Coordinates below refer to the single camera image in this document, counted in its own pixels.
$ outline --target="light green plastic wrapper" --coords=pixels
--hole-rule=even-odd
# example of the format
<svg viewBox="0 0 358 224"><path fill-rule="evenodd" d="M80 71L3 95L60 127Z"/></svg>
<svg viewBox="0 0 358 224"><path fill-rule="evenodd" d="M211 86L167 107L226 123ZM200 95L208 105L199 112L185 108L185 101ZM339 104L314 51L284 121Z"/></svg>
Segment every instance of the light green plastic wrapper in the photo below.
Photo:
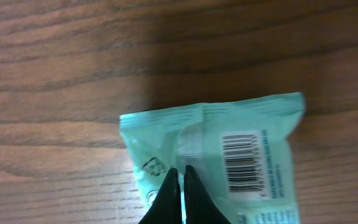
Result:
<svg viewBox="0 0 358 224"><path fill-rule="evenodd" d="M124 114L120 131L149 208L167 170L195 167L231 223L298 224L287 136L305 111L301 93ZM182 215L186 219L182 191Z"/></svg>

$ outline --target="brown wooden surface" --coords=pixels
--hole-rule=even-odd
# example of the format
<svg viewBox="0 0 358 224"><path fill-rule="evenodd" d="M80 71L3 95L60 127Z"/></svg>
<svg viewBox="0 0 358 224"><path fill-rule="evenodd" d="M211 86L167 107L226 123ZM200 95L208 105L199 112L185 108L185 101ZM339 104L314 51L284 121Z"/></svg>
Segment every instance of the brown wooden surface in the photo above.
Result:
<svg viewBox="0 0 358 224"><path fill-rule="evenodd" d="M120 114L293 91L301 219L358 223L358 0L0 0L0 224L136 223Z"/></svg>

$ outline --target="wooden table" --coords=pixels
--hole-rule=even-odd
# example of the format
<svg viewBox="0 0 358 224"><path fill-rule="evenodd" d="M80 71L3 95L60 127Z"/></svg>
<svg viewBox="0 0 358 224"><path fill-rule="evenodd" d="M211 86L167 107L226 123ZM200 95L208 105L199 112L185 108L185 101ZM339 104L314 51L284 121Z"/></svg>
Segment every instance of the wooden table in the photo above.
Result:
<svg viewBox="0 0 358 224"><path fill-rule="evenodd" d="M304 224L358 224L358 0L0 0L0 224L137 223L123 113L302 91Z"/></svg>

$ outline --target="packet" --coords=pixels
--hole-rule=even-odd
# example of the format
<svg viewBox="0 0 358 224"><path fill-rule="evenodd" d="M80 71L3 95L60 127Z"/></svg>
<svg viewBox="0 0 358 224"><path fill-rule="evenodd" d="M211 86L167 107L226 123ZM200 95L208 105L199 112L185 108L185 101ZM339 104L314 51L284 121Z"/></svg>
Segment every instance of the packet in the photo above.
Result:
<svg viewBox="0 0 358 224"><path fill-rule="evenodd" d="M231 223L298 224L286 137L305 111L301 93L198 103L120 116L135 182L149 208L167 170L192 165Z"/></svg>

